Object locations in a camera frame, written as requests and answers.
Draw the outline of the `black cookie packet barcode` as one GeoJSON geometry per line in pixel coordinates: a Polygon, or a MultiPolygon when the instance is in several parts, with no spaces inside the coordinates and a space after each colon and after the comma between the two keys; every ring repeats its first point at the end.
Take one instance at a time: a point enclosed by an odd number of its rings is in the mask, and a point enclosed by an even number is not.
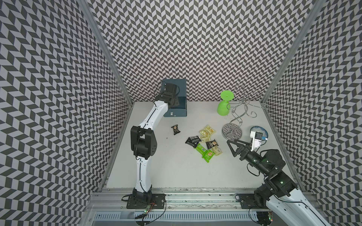
{"type": "Polygon", "coordinates": [[[192,136],[192,137],[189,137],[185,143],[192,146],[193,148],[196,148],[200,142],[201,142],[201,139],[199,136],[192,136]]]}

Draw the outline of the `blue floral ceramic bowl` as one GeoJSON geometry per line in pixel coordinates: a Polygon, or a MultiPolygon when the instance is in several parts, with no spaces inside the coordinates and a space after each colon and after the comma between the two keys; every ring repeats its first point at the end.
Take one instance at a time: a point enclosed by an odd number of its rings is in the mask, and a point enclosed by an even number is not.
{"type": "Polygon", "coordinates": [[[263,134],[264,137],[268,137],[268,132],[266,129],[264,129],[263,127],[260,127],[260,126],[253,126],[251,129],[250,129],[250,132],[260,132],[263,134]]]}

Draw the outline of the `yellow cookie packet top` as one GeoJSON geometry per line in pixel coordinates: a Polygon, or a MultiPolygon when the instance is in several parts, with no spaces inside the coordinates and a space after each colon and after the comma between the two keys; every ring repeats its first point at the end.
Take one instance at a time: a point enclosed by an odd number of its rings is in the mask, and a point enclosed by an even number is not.
{"type": "Polygon", "coordinates": [[[210,125],[207,125],[203,130],[207,130],[210,136],[216,133],[216,131],[210,125]]]}

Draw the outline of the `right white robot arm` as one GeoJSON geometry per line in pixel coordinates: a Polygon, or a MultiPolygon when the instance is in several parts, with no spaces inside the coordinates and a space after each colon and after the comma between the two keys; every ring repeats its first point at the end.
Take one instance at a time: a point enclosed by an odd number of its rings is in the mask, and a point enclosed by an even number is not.
{"type": "Polygon", "coordinates": [[[254,206],[268,208],[289,226],[329,226],[330,223],[307,200],[298,185],[284,171],[286,165],[278,149],[252,151],[250,144],[228,140],[234,157],[247,161],[264,175],[264,183],[254,191],[254,206]]]}

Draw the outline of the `green plastic goblet cup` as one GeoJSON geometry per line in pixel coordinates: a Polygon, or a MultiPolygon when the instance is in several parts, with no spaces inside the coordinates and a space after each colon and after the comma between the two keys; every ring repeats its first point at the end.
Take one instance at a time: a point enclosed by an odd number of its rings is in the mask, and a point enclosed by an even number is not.
{"type": "Polygon", "coordinates": [[[226,116],[230,112],[230,102],[234,99],[234,94],[232,91],[224,90],[221,93],[221,99],[217,107],[217,113],[221,116],[226,116]]]}

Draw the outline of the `green cookie packet long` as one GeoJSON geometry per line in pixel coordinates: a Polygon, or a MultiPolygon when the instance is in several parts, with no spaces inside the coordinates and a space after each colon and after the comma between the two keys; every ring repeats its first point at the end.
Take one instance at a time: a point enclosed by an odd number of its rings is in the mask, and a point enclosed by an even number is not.
{"type": "Polygon", "coordinates": [[[207,152],[207,150],[200,143],[195,147],[195,150],[197,150],[202,156],[204,156],[207,152]]]}

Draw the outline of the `yellow cookie packet middle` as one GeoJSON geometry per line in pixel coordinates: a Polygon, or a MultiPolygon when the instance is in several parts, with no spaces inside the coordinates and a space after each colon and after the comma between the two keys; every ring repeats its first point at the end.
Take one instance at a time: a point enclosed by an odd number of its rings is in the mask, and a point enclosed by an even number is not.
{"type": "Polygon", "coordinates": [[[209,132],[208,132],[207,130],[200,130],[199,133],[200,133],[200,140],[201,140],[202,142],[209,142],[209,141],[211,141],[211,139],[210,139],[210,134],[209,134],[209,132]]]}

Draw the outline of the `pale yellow cookie packet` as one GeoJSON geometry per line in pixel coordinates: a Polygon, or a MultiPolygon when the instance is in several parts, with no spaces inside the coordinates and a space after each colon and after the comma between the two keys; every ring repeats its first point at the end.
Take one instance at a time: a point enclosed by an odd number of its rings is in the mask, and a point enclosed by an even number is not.
{"type": "Polygon", "coordinates": [[[214,155],[216,155],[216,156],[222,154],[222,150],[219,148],[219,146],[214,146],[211,148],[211,150],[213,151],[214,155]]]}

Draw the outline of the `aluminium front rail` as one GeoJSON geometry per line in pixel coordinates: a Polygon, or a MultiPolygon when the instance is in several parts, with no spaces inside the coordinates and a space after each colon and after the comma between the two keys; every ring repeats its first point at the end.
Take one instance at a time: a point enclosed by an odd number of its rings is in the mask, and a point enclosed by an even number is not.
{"type": "Polygon", "coordinates": [[[282,219],[268,209],[242,209],[236,194],[253,194],[253,189],[231,188],[155,188],[165,194],[164,209],[127,209],[132,189],[106,188],[90,196],[80,226],[161,226],[161,225],[256,225],[271,217],[273,225],[284,225],[282,219]]]}

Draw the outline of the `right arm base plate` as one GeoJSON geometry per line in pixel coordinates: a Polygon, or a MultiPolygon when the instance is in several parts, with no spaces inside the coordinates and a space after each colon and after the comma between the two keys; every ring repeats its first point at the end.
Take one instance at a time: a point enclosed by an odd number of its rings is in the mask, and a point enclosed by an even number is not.
{"type": "Polygon", "coordinates": [[[259,194],[236,194],[234,197],[246,209],[267,209],[266,199],[259,194]]]}

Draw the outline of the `black cookie packet centre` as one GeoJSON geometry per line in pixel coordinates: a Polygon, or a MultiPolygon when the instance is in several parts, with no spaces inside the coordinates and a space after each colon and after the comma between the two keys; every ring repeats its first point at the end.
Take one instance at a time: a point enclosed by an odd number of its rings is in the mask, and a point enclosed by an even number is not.
{"type": "Polygon", "coordinates": [[[213,147],[217,147],[217,146],[218,146],[218,143],[216,142],[215,139],[206,142],[206,147],[208,150],[212,149],[213,147]]]}

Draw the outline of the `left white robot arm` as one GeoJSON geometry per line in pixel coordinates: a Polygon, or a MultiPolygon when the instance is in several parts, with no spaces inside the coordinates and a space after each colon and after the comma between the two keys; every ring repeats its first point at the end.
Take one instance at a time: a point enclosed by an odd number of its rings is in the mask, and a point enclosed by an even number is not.
{"type": "Polygon", "coordinates": [[[131,150],[137,162],[137,180],[133,190],[133,198],[136,201],[147,204],[151,202],[152,184],[147,168],[157,149],[154,129],[169,108],[175,106],[179,92],[178,85],[165,82],[147,117],[139,126],[131,128],[131,150]]]}

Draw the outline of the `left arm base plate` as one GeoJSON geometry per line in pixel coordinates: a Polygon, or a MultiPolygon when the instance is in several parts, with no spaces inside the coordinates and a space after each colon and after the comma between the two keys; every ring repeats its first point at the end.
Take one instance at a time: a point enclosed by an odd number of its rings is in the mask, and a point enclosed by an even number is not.
{"type": "Polygon", "coordinates": [[[153,209],[164,209],[165,204],[165,194],[138,194],[129,197],[126,208],[140,210],[153,205],[153,209]]]}

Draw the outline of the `dark teal drawer box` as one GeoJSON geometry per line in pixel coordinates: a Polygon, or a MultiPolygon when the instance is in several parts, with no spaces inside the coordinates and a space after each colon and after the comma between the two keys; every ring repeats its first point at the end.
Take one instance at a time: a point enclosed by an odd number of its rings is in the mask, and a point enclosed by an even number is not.
{"type": "Polygon", "coordinates": [[[165,85],[171,83],[177,85],[175,105],[169,108],[164,117],[186,117],[187,116],[187,80],[184,79],[163,79],[161,91],[165,85]]]}

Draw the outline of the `lone black cookie packet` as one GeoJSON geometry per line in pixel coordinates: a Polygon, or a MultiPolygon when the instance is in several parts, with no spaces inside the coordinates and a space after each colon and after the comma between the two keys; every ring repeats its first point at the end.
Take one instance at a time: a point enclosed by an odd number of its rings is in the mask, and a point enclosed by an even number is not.
{"type": "Polygon", "coordinates": [[[171,127],[173,129],[173,134],[176,135],[176,134],[179,134],[181,131],[179,130],[178,128],[178,125],[174,125],[171,127]]]}

